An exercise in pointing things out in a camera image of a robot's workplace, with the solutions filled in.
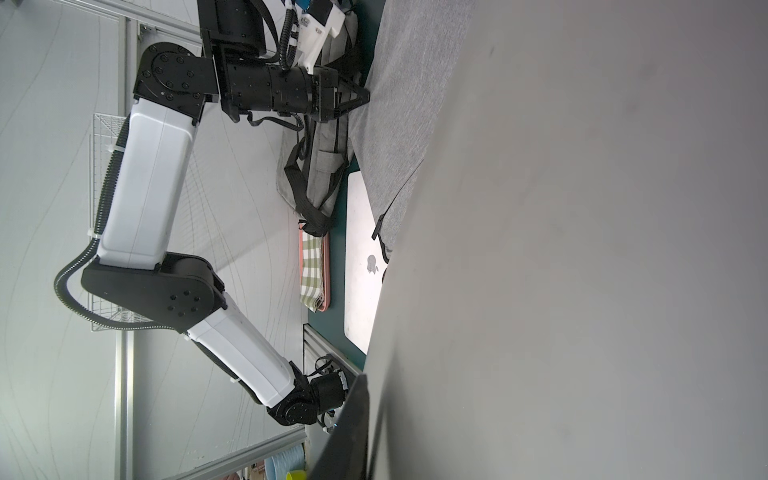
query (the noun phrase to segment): apple logo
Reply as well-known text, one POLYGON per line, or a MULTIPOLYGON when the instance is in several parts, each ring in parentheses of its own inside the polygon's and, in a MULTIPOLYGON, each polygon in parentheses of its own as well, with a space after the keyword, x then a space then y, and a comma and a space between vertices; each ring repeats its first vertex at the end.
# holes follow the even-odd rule
POLYGON ((373 273, 376 275, 376 272, 379 271, 379 268, 376 266, 376 257, 373 255, 368 255, 368 273, 373 273))

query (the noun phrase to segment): black cable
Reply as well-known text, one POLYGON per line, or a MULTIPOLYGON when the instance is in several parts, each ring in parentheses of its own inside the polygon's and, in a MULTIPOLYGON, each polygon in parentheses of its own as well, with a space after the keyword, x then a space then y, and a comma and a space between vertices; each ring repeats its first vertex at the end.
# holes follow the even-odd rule
POLYGON ((314 371, 314 372, 310 373, 309 375, 305 375, 305 377, 306 377, 306 378, 309 378, 309 377, 311 377, 311 376, 315 376, 315 375, 317 375, 318 373, 320 373, 320 372, 322 372, 324 369, 326 369, 326 368, 327 368, 327 367, 328 367, 328 366, 329 366, 329 365, 330 365, 332 362, 333 362, 333 360, 332 360, 332 359, 331 359, 331 360, 328 360, 327 362, 325 362, 325 363, 323 364, 323 366, 321 366, 321 367, 319 367, 319 368, 315 368, 315 371, 314 371))
MULTIPOLYGON (((270 34, 272 34, 272 39, 275 41, 275 48, 277 48, 277 46, 280 44, 280 41, 277 39, 277 28, 275 28, 275 21, 272 19, 270 10, 264 4, 263 0, 250 0, 250 3, 256 9, 259 15, 261 15, 264 23, 266 23, 266 28, 270 31, 270 34)), ((279 61, 279 59, 280 54, 275 53, 269 58, 263 58, 263 61, 264 63, 275 63, 276 61, 279 61)))
POLYGON ((103 326, 108 329, 116 330, 147 330, 147 329, 171 329, 165 325, 161 325, 156 322, 117 322, 105 318, 97 313, 93 313, 84 306, 82 306, 73 296, 69 293, 67 288, 67 282, 69 277, 96 256, 98 250, 98 244, 100 242, 101 235, 104 233, 104 228, 107 226, 107 219, 109 218, 109 210, 112 208, 112 199, 114 198, 114 189, 118 184, 118 175, 120 174, 120 166, 123 163, 123 154, 125 144, 128 142, 128 128, 129 120, 126 119, 120 127, 120 133, 118 133, 118 140, 116 142, 116 148, 112 152, 112 157, 109 160, 109 166, 107 172, 104 175, 104 183, 101 185, 101 195, 99 196, 98 209, 96 210, 96 220, 94 221, 94 236, 85 247, 85 250, 80 253, 74 260, 67 264, 56 275, 53 281, 53 290, 56 292, 58 299, 70 310, 77 313, 79 316, 92 321, 93 323, 103 326))
POLYGON ((265 120, 268 120, 280 125, 281 127, 289 128, 290 130, 293 130, 293 131, 303 130, 304 123, 301 121, 301 117, 298 114, 291 114, 291 117, 296 119, 295 125, 290 123, 289 121, 285 121, 276 117, 262 117, 258 120, 254 120, 252 111, 248 112, 248 115, 246 116, 246 120, 248 120, 248 123, 250 124, 251 127, 258 127, 259 125, 262 124, 262 122, 264 122, 265 120))
POLYGON ((280 33, 280 43, 277 46, 277 53, 280 56, 280 68, 290 70, 293 67, 293 60, 296 59, 296 45, 290 44, 290 39, 299 40, 299 16, 291 2, 291 8, 286 10, 286 18, 283 22, 283 31, 280 33))

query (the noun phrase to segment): table surface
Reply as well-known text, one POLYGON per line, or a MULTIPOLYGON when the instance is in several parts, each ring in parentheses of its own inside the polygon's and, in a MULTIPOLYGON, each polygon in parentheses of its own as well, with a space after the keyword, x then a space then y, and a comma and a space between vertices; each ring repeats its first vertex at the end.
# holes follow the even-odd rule
POLYGON ((768 477, 739 3, 478 2, 379 301, 373 478, 768 477))

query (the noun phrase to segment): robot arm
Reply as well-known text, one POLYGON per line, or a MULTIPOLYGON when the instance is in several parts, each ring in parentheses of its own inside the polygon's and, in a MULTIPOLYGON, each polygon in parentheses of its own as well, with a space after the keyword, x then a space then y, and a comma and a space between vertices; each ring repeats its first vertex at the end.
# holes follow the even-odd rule
MULTIPOLYGON (((152 321, 148 328, 188 335, 279 423, 314 423, 320 413, 343 403, 343 372, 329 372, 310 382, 240 312, 210 263, 167 252, 206 102, 220 98, 222 110, 233 121, 252 110, 328 121, 368 101, 365 89, 332 68, 315 67, 311 74, 302 66, 265 62, 260 57, 265 51, 261 17, 245 8, 248 1, 260 2, 199 0, 201 20, 204 11, 215 13, 215 22, 210 18, 201 22, 209 58, 195 57, 171 43, 152 45, 142 55, 129 128, 121 132, 113 154, 114 175, 108 173, 105 179, 91 244, 59 273, 55 289, 65 305, 91 321, 135 328, 103 319, 71 297, 67 280, 87 264, 81 284, 88 292, 147 317, 152 321), (245 11, 250 17, 236 15, 245 11), (233 35, 238 31, 243 34, 233 35), (343 86, 357 98, 337 103, 336 92, 343 86)), ((329 14, 328 31, 334 28, 332 20, 329 14)), ((312 54, 302 53, 300 58, 312 54)))

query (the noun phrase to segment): gray backpack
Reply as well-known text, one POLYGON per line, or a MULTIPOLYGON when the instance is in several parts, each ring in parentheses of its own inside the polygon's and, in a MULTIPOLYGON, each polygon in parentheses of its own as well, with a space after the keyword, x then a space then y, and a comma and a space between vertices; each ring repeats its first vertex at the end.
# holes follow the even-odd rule
MULTIPOLYGON (((355 45, 357 16, 350 12, 336 38, 328 38, 319 57, 320 65, 335 68, 340 74, 359 72, 360 50, 355 45)), ((340 100, 350 98, 339 90, 340 100)), ((346 168, 348 115, 318 124, 305 117, 305 134, 285 130, 277 169, 277 191, 306 223, 304 231, 323 237, 331 227, 339 185, 346 168)))

